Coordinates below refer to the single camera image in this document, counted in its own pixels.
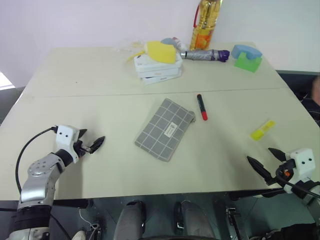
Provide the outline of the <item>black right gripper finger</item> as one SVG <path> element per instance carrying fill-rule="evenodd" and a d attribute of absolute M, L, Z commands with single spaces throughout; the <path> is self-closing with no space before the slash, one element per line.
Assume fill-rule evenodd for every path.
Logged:
<path fill-rule="evenodd" d="M 281 162 L 286 162 L 287 161 L 287 157 L 286 157 L 286 153 L 276 149 L 276 148 L 271 148 L 269 147 L 268 150 L 270 151 L 270 153 L 279 161 Z"/>
<path fill-rule="evenodd" d="M 276 179 L 272 177 L 271 173 L 267 171 L 258 160 L 250 156 L 247 156 L 246 158 L 254 171 L 264 179 L 268 186 L 276 183 Z"/>

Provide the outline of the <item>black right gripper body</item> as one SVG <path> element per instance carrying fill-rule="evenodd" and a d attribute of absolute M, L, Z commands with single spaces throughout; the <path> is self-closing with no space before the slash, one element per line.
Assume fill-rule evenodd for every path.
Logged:
<path fill-rule="evenodd" d="M 276 172 L 275 177 L 280 180 L 289 181 L 294 175 L 294 168 L 296 167 L 296 163 L 294 159 L 289 159 L 283 164 L 281 164 Z"/>

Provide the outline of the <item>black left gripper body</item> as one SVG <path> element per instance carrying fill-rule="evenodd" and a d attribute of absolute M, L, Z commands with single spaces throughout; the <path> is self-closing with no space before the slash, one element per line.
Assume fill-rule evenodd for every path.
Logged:
<path fill-rule="evenodd" d="M 79 158 L 83 157 L 85 154 L 91 154 L 92 150 L 89 146 L 86 146 L 81 140 L 77 140 L 73 144 L 73 149 Z"/>

